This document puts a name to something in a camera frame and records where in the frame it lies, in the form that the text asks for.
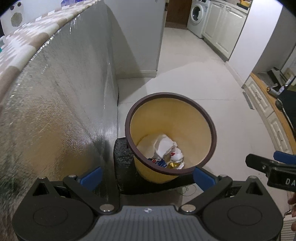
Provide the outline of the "person's right hand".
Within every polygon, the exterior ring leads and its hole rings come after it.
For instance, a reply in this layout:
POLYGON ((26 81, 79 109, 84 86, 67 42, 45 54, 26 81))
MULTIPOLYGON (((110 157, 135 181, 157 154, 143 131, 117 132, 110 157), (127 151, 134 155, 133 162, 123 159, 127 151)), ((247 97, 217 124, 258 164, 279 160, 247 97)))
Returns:
MULTIPOLYGON (((287 202, 289 205, 292 205, 292 217, 296 217, 296 209, 295 209, 295 204, 296 204, 296 193, 293 194, 293 196, 288 200, 287 202)), ((291 230, 293 232, 296 231, 296 221, 294 221, 291 225, 291 230)))

